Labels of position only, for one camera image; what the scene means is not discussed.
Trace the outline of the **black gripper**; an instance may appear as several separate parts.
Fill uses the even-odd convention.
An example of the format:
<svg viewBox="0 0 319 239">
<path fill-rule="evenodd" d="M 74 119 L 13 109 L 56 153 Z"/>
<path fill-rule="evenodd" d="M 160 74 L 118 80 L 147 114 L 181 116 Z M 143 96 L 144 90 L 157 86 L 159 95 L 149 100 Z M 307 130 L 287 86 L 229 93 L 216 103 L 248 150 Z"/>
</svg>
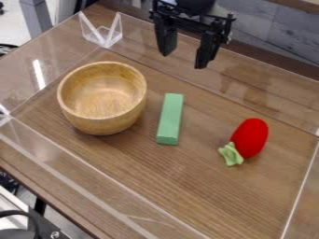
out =
<svg viewBox="0 0 319 239">
<path fill-rule="evenodd" d="M 231 40 L 235 14 L 217 0 L 152 0 L 149 19 L 155 23 L 159 52 L 168 56 L 177 47 L 177 29 L 201 33 L 195 69 L 207 67 L 216 57 L 220 40 Z"/>
</svg>

